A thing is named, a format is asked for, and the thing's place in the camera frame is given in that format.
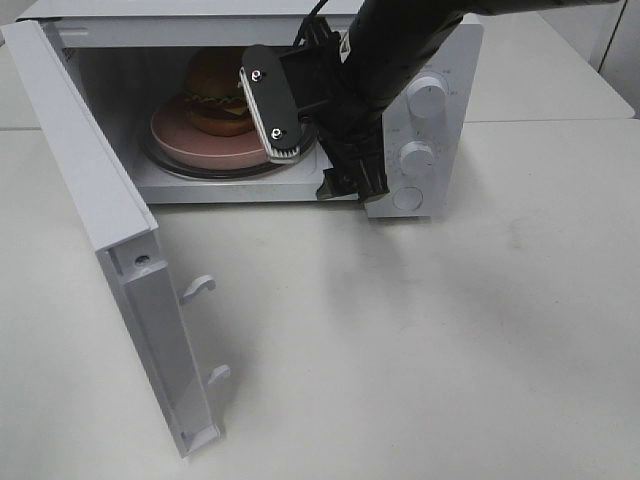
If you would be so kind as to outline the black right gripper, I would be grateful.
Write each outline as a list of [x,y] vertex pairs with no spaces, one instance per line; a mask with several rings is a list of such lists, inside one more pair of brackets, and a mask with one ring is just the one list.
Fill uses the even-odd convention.
[[376,201],[389,193],[383,125],[379,119],[358,124],[367,120],[369,106],[341,72],[341,40],[324,17],[306,17],[279,59],[298,118],[313,124],[331,163],[319,199],[356,194],[359,201]]

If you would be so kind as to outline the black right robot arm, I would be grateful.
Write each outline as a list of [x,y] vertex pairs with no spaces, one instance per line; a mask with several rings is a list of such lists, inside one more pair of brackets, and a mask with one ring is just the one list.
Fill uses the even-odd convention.
[[366,1],[339,35],[317,8],[279,59],[298,116],[331,166],[319,200],[388,192],[382,116],[467,14],[498,16],[570,7],[558,0]]

